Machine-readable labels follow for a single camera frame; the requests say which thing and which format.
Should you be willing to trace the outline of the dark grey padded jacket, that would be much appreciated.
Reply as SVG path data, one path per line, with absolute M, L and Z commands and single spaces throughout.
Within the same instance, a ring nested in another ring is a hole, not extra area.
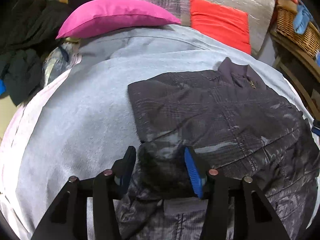
M 250 67 L 164 73 L 128 86 L 141 145 L 117 208 L 123 239 L 198 239 L 205 211 L 174 198 L 193 193 L 183 146 L 229 178 L 251 176 L 291 239 L 306 230 L 317 198 L 319 148 L 308 120 Z

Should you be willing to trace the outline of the dark clothes pile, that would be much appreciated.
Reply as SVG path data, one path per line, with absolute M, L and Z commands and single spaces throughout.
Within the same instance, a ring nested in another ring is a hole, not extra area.
M 1 25 L 1 81 L 19 105 L 42 85 L 44 58 L 72 9 L 57 0 L 19 0 Z

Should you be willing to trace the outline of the white pink bed sheet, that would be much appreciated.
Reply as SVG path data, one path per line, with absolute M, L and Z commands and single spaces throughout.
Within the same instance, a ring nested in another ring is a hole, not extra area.
M 86 159 L 77 87 L 82 56 L 18 108 L 1 144 L 1 211 L 19 239 L 30 239 L 69 176 L 83 178 Z

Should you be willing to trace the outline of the light grey bed blanket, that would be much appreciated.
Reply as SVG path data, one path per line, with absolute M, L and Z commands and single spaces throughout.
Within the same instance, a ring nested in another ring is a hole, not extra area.
M 82 63 L 72 77 L 82 110 L 82 154 L 86 174 L 97 175 L 128 146 L 141 145 L 128 86 L 164 73 L 217 70 L 225 59 L 250 66 L 277 94 L 312 117 L 299 96 L 273 67 L 191 28 L 129 28 L 81 41 Z

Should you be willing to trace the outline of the blue garment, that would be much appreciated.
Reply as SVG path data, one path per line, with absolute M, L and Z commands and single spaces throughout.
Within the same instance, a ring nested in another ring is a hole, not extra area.
M 4 94 L 7 91 L 6 86 L 3 80 L 0 80 L 0 95 Z

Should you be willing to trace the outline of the floral patterned pillow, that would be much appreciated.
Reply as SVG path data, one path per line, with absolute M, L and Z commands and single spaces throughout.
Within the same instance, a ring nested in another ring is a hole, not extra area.
M 42 66 L 43 87 L 81 62 L 79 48 L 80 39 L 68 37 L 47 56 Z

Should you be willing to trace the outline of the red pillow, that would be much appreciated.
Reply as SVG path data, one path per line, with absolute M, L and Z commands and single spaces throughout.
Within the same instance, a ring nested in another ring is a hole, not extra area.
M 206 0 L 189 0 L 189 3 L 191 28 L 251 54 L 248 13 Z

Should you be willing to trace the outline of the light blue cloth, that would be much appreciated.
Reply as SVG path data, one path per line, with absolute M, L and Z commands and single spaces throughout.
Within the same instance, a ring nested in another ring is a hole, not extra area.
M 303 4 L 297 5 L 297 14 L 293 20 L 293 29 L 295 33 L 303 35 L 311 20 L 313 20 L 313 17 L 307 7 Z

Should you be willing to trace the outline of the magenta pillow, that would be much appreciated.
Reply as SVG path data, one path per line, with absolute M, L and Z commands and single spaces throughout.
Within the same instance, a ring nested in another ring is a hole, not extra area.
M 89 38 L 123 28 L 180 23 L 172 13 L 147 1 L 92 0 L 69 15 L 56 38 Z

